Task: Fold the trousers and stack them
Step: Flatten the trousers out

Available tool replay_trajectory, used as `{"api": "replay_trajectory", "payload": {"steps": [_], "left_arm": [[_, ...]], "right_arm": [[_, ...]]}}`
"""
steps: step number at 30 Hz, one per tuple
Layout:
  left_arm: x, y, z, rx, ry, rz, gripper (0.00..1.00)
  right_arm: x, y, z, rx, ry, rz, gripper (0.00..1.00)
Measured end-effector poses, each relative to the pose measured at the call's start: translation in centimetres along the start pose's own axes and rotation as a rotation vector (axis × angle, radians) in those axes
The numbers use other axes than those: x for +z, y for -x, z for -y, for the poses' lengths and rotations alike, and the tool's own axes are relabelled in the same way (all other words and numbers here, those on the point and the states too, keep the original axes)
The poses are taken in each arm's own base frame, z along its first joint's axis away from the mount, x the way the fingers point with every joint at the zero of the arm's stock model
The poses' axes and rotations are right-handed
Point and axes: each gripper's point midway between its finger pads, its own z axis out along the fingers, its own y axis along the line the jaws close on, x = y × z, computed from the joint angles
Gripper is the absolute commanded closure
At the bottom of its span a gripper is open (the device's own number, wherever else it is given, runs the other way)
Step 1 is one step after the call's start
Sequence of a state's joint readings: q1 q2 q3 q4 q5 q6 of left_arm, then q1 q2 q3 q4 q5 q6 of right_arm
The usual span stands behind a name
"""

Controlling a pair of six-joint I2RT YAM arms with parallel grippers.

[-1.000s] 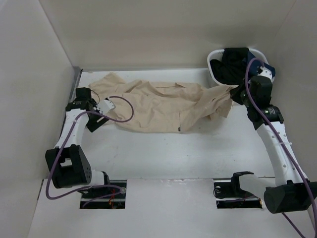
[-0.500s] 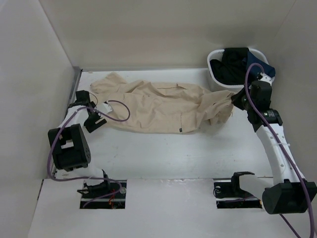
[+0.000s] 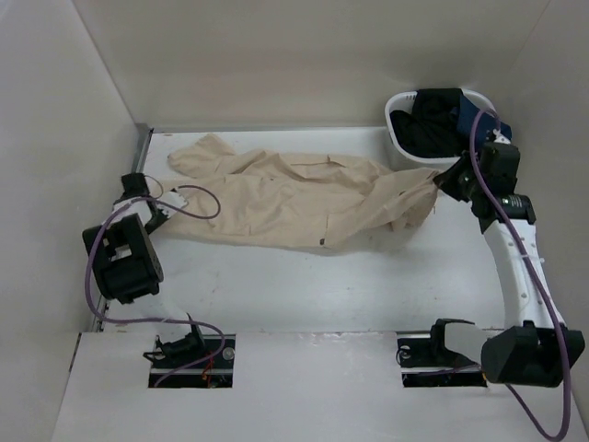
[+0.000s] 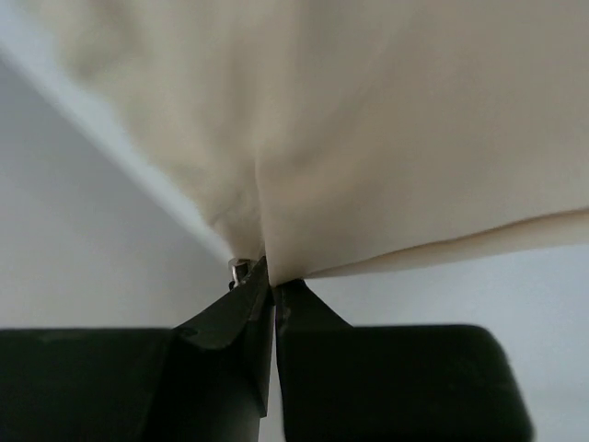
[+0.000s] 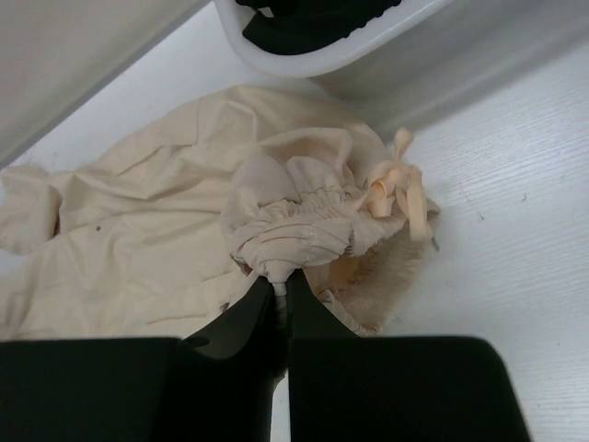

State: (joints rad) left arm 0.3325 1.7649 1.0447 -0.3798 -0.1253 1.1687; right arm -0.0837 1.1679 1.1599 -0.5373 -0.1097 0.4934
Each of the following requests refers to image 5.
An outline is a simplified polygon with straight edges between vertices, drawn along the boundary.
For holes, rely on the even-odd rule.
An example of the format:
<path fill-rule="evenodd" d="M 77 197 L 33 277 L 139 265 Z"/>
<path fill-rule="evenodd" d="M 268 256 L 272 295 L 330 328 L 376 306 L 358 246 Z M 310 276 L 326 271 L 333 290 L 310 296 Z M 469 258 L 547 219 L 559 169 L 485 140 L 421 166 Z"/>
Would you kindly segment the beige drawstring trousers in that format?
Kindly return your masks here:
<path fill-rule="evenodd" d="M 257 276 L 302 270 L 353 332 L 377 335 L 439 214 L 405 156 L 327 102 L 235 86 L 184 104 L 101 158 L 2 171 L 1 337 L 173 335 L 233 307 Z"/>

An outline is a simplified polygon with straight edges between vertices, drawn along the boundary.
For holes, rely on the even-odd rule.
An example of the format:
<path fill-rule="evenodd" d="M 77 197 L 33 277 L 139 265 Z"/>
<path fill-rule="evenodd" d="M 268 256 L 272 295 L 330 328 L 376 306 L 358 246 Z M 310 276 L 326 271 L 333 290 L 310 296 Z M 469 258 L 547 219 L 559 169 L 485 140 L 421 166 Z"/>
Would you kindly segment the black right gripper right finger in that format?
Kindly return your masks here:
<path fill-rule="evenodd" d="M 360 338 L 287 281 L 293 441 L 528 441 L 503 360 L 468 336 Z"/>

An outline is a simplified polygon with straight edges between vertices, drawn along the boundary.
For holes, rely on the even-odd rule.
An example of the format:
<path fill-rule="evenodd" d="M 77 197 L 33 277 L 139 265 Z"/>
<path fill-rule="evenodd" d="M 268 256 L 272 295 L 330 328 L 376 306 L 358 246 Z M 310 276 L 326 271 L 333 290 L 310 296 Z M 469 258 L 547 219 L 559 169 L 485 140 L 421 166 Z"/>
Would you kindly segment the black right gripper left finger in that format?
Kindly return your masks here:
<path fill-rule="evenodd" d="M 1 345 L 5 441 L 266 441 L 274 300 L 258 278 L 186 339 Z"/>

